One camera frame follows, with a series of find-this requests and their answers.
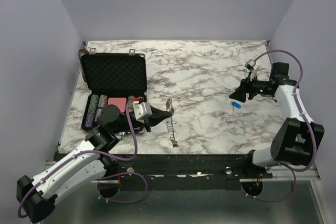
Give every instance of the case latch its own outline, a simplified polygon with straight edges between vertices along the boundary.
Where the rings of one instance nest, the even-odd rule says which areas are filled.
[[[135,49],[130,49],[130,52],[128,53],[128,55],[135,55]]]
[[[95,47],[90,48],[89,54],[94,55],[95,53],[96,53],[96,48]]]

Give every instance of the cable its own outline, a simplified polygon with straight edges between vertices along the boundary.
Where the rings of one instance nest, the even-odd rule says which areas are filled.
[[[19,205],[19,208],[18,208],[18,211],[17,211],[17,215],[19,218],[26,218],[28,215],[25,214],[25,215],[22,215],[21,214],[21,210],[23,208],[23,205],[25,203],[25,201],[27,200],[27,198],[29,197],[29,195],[31,195],[31,193],[38,187],[40,186],[41,184],[43,184],[48,178],[50,178],[55,172],[59,171],[63,166],[65,166],[66,164],[68,164],[70,161],[72,161],[73,159],[79,157],[80,155],[83,155],[83,154],[87,154],[87,153],[98,153],[100,155],[104,155],[104,156],[107,156],[107,157],[111,157],[111,158],[114,158],[116,160],[120,160],[120,161],[132,161],[137,153],[138,153],[138,144],[136,142],[136,139],[137,137],[135,136],[135,132],[134,132],[134,128],[133,128],[133,125],[132,125],[132,121],[131,121],[131,117],[130,117],[130,113],[128,111],[128,108],[130,106],[132,101],[129,101],[127,104],[126,104],[126,117],[127,117],[127,121],[128,121],[128,124],[129,124],[129,127],[130,127],[130,130],[131,130],[131,133],[132,133],[132,137],[133,137],[133,141],[134,141],[134,154],[132,157],[130,158],[123,158],[123,157],[118,157],[118,156],[115,156],[115,155],[112,155],[112,154],[109,154],[109,153],[106,153],[106,152],[102,152],[102,151],[96,151],[96,150],[89,150],[89,151],[82,151],[82,152],[79,152],[77,154],[75,154],[73,157],[65,160],[63,163],[61,163],[58,167],[56,167],[54,170],[52,170],[48,175],[46,175],[45,177],[43,177],[38,183],[36,183],[26,194],[25,196],[22,198],[21,202],[20,202],[20,205]],[[123,174],[130,174],[130,173],[119,173],[119,174],[115,174],[115,175],[112,175],[113,177],[117,177],[117,176],[121,176]],[[148,185],[147,185],[147,181],[145,180],[145,178],[138,174],[138,173],[133,173],[134,175],[137,175],[137,176],[140,176],[144,183],[145,183],[145,193],[142,195],[141,198],[139,198],[138,200],[133,200],[133,201],[130,201],[130,203],[135,203],[135,202],[139,202],[141,200],[143,200],[146,196],[147,196],[147,192],[148,192]]]
[[[291,167],[291,166],[289,166],[287,164],[280,163],[281,165],[283,165],[283,166],[287,167],[288,169],[290,169],[290,171],[293,173],[293,177],[294,177],[294,186],[293,186],[293,189],[284,198],[281,198],[281,199],[263,199],[263,198],[257,198],[255,196],[252,196],[252,195],[249,195],[248,193],[246,193],[245,190],[243,189],[242,185],[240,187],[241,187],[241,190],[243,191],[243,193],[246,195],[246,197],[249,197],[249,198],[252,198],[252,199],[256,199],[256,200],[259,200],[259,201],[265,201],[265,202],[280,202],[280,201],[283,201],[283,200],[286,200],[286,199],[290,198],[293,195],[294,191],[295,191],[295,188],[296,188],[296,185],[297,185],[297,180],[296,180],[296,176],[295,176],[294,172],[304,172],[304,171],[308,170],[314,164],[315,159],[316,159],[317,146],[316,146],[316,139],[315,139],[315,136],[314,136],[313,129],[312,129],[312,127],[311,127],[311,125],[310,125],[310,123],[309,123],[306,115],[303,113],[303,109],[301,107],[301,104],[299,102],[298,95],[297,95],[297,88],[298,88],[298,86],[299,86],[299,84],[300,84],[300,82],[302,80],[302,77],[303,77],[303,67],[302,67],[302,64],[301,64],[300,60],[296,56],[294,56],[292,53],[290,53],[288,51],[285,51],[285,50],[271,50],[271,51],[264,52],[263,54],[261,54],[257,58],[255,58],[254,62],[256,62],[258,59],[260,59],[262,56],[268,55],[271,52],[283,52],[285,54],[288,54],[299,65],[299,68],[300,68],[300,77],[299,77],[298,82],[295,84],[295,86],[293,88],[293,97],[294,97],[294,100],[295,100],[295,104],[297,105],[297,107],[299,109],[300,115],[302,116],[303,120],[305,121],[305,123],[306,123],[306,125],[308,127],[308,130],[309,130],[309,133],[310,133],[310,137],[311,137],[311,141],[312,141],[312,146],[313,146],[313,154],[312,154],[311,160],[308,163],[308,165],[305,168],[302,168],[302,169],[297,169],[297,168]]]
[[[290,167],[289,167],[288,165],[286,165],[286,164],[282,164],[282,165],[285,166],[285,167],[287,167],[287,168],[293,173],[293,178],[294,178],[294,185],[293,185],[293,188],[292,188],[291,192],[290,192],[287,196],[285,196],[284,198],[281,198],[281,199],[264,199],[264,198],[259,198],[259,197],[252,196],[252,195],[248,194],[248,193],[244,190],[244,188],[243,188],[243,186],[242,186],[242,184],[241,184],[241,185],[240,185],[240,188],[241,188],[241,190],[243,191],[243,193],[245,194],[245,196],[248,197],[248,198],[255,199],[255,200],[259,200],[259,201],[263,201],[263,202],[281,202],[281,201],[284,201],[284,200],[289,199],[290,197],[292,197],[293,194],[294,194],[294,191],[295,191],[295,189],[296,189],[296,185],[297,185],[296,176],[295,176],[294,171],[293,171],[292,169],[290,169]]]
[[[303,67],[302,67],[302,64],[301,62],[299,61],[299,59],[297,57],[295,57],[293,54],[291,54],[290,52],[288,51],[285,51],[285,50],[272,50],[272,51],[267,51],[267,52],[264,52],[263,54],[259,55],[256,59],[254,59],[254,62],[256,62],[258,59],[260,59],[262,56],[264,55],[267,55],[269,54],[270,52],[283,52],[285,54],[288,54],[290,56],[292,56],[292,58],[298,63],[299,65],[299,68],[300,68],[300,77],[299,77],[299,80],[298,82],[295,84],[294,88],[293,88],[293,97],[294,97],[294,100],[295,100],[295,103],[299,109],[299,112],[300,112],[300,115],[302,116],[303,120],[305,121],[307,127],[308,127],[308,130],[309,130],[309,133],[310,133],[310,137],[311,137],[311,141],[312,141],[312,146],[313,146],[313,155],[311,157],[311,160],[310,162],[308,163],[308,165],[305,167],[305,168],[302,168],[302,169],[297,169],[297,168],[294,168],[294,167],[291,167],[289,166],[289,169],[295,171],[295,172],[304,172],[306,170],[308,170],[315,162],[315,159],[316,159],[316,153],[317,153],[317,146],[316,146],[316,139],[315,139],[315,136],[314,136],[314,132],[313,132],[313,129],[306,117],[306,115],[303,113],[303,109],[300,105],[300,102],[299,102],[299,99],[298,99],[298,95],[297,95],[297,88],[302,80],[302,76],[303,76]]]
[[[138,177],[140,177],[143,180],[143,182],[145,184],[145,191],[144,191],[144,193],[141,195],[141,197],[139,199],[131,200],[131,201],[120,201],[120,200],[116,200],[116,199],[104,198],[100,194],[100,188],[99,188],[99,186],[98,186],[98,194],[99,194],[99,198],[98,199],[102,198],[102,199],[105,199],[106,201],[114,202],[114,203],[120,203],[120,204],[133,204],[133,203],[137,203],[137,202],[140,202],[140,201],[144,200],[147,197],[147,195],[148,195],[148,184],[147,184],[146,179],[141,174],[139,174],[139,173],[129,173],[129,172],[118,173],[118,174],[114,174],[114,175],[111,175],[111,176],[103,177],[101,179],[114,178],[114,177],[123,176],[123,175],[137,175]]]

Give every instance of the poker chip stack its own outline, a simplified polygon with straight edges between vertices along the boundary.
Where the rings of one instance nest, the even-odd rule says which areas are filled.
[[[96,117],[95,117],[95,122],[97,121],[98,117],[101,115],[101,111],[103,110],[103,108],[106,106],[107,104],[107,96],[106,95],[101,95],[99,97],[99,101],[98,101],[98,109],[96,112]]]
[[[96,94],[93,94],[91,96],[90,104],[89,104],[89,109],[88,113],[86,115],[86,120],[84,127],[92,128],[94,124],[94,120],[96,117],[96,112],[97,112],[97,106],[98,106],[98,101],[99,101],[99,96]]]

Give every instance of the black metal frame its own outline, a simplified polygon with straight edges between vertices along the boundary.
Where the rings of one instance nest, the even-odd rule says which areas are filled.
[[[240,179],[272,178],[262,167],[251,162],[253,152],[248,154],[202,154],[166,155],[138,154],[133,161],[118,162],[118,172],[132,167],[144,176],[148,190],[240,190]],[[65,154],[56,153],[54,160]],[[109,175],[116,171],[107,171]],[[143,181],[138,176],[123,176],[120,190],[142,191]],[[118,184],[101,183],[100,192],[112,197]]]

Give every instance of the screw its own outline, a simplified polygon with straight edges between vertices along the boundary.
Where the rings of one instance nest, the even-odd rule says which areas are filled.
[[[226,168],[225,168],[225,173],[226,173],[227,175],[230,175],[230,174],[232,173],[231,168],[230,168],[230,167],[226,167]]]
[[[133,167],[129,167],[129,168],[127,169],[127,172],[128,172],[128,173],[134,173],[134,169],[133,169]]]
[[[272,167],[267,167],[266,168],[266,172],[269,173],[269,174],[271,174],[273,172]]]

